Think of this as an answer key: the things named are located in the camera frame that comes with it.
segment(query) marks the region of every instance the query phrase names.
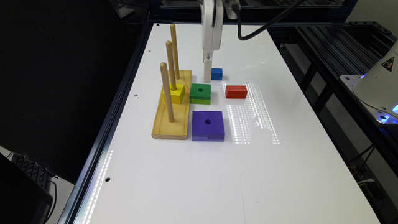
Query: green block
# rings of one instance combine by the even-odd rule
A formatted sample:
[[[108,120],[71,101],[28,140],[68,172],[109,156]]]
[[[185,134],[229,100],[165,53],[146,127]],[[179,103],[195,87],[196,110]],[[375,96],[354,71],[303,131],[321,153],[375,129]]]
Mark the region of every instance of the green block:
[[[204,100],[204,99],[190,99],[189,101],[190,103],[194,103],[194,104],[210,104],[210,100]]]
[[[191,84],[191,99],[210,100],[211,85],[210,84]]]

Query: black cable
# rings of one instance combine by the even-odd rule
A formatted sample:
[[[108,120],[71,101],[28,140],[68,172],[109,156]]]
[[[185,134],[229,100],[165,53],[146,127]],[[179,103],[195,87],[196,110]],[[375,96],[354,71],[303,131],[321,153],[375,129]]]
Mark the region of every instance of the black cable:
[[[352,158],[350,161],[348,161],[348,164],[354,162],[355,160],[359,159],[361,156],[363,156],[363,154],[367,153],[369,150],[371,150],[373,147],[373,144],[371,144],[367,149],[365,149],[363,152],[361,152],[359,155],[357,155],[356,157]]]
[[[10,154],[8,154],[7,159],[10,158],[11,154],[12,154],[12,152],[10,152]]]
[[[126,5],[129,5],[129,6],[143,7],[144,9],[148,9],[148,10],[149,10],[149,8],[148,8],[148,7],[145,7],[145,6],[139,6],[139,5],[136,5],[136,4],[124,3],[124,2],[116,1],[116,0],[113,0],[113,1],[114,1],[114,2],[117,2],[117,3],[120,3],[120,4],[126,4]]]
[[[46,223],[50,219],[52,213],[54,212],[55,206],[57,204],[57,184],[54,181],[51,181],[51,180],[47,181],[47,183],[53,183],[54,184],[55,197],[54,197],[54,205],[53,205],[53,207],[51,209],[51,212],[49,213],[48,217],[45,219],[44,223]]]
[[[211,22],[212,27],[214,27],[214,25],[216,24],[216,15],[217,15],[217,0],[214,0],[213,21]]]
[[[361,167],[358,169],[358,174],[361,172],[363,166],[365,166],[366,161],[368,161],[369,157],[371,156],[371,154],[372,154],[372,152],[373,152],[373,150],[374,150],[375,148],[376,148],[376,147],[373,146],[371,152],[369,152],[369,154],[368,154],[368,156],[366,157],[365,161],[362,163]]]
[[[249,40],[258,34],[260,34],[262,31],[270,28],[270,26],[274,25],[276,22],[279,20],[283,19],[285,16],[287,16],[289,13],[291,13],[294,9],[296,9],[301,3],[303,3],[305,0],[298,0],[296,3],[285,9],[283,12],[281,12],[278,16],[275,16],[275,18],[271,19],[267,24],[263,25],[260,27],[258,30],[254,31],[253,33],[242,37],[242,22],[241,22],[241,15],[239,12],[239,6],[238,5],[232,5],[232,10],[235,12],[236,17],[238,18],[238,38],[239,40]]]
[[[394,224],[397,220],[398,220],[398,217],[394,221],[392,221],[391,224]]]

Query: wooden dowel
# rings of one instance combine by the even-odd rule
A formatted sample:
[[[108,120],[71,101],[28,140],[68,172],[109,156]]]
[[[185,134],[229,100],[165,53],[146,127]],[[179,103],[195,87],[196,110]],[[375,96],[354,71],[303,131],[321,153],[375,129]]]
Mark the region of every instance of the wooden dowel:
[[[166,98],[167,114],[169,116],[169,121],[174,122],[172,95],[170,93],[169,76],[167,75],[166,63],[164,62],[160,63],[160,72],[162,74],[164,96]]]
[[[170,25],[170,30],[172,33],[175,78],[180,79],[180,66],[178,65],[177,34],[175,31],[174,24]]]
[[[172,86],[172,91],[177,90],[175,86],[175,77],[174,77],[174,63],[173,63],[173,47],[170,41],[166,42],[167,49],[167,59],[169,60],[169,71],[170,71],[170,83]]]

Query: yellow block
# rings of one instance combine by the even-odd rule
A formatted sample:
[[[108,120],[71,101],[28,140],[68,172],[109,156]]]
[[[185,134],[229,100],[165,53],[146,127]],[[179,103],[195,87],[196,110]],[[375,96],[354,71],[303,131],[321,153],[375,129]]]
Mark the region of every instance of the yellow block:
[[[159,104],[157,105],[154,127],[152,129],[152,137],[154,139],[179,139],[188,138],[188,115],[189,115],[189,99],[191,94],[191,70],[180,70],[180,79],[176,80],[177,84],[185,86],[185,96],[180,104],[173,104],[174,122],[169,122],[167,116],[166,102],[162,99],[162,91],[160,92]]]
[[[171,90],[171,87],[170,87],[170,92],[172,95],[172,103],[180,104],[185,95],[185,87],[183,84],[178,84],[178,83],[175,84],[175,87],[177,87],[177,89],[174,91]],[[166,102],[166,97],[164,96],[164,91],[162,91],[162,96],[163,96],[163,100]]]

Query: table surface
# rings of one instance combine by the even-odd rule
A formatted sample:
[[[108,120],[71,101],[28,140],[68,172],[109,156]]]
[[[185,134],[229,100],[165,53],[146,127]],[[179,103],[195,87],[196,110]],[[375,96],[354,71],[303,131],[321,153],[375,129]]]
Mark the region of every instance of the table surface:
[[[176,28],[180,69],[203,83],[201,25]],[[266,31],[241,42],[224,25],[211,104],[190,106],[187,140],[152,139],[170,39],[153,27],[79,223],[379,223]],[[193,142],[193,110],[222,111],[225,141]]]

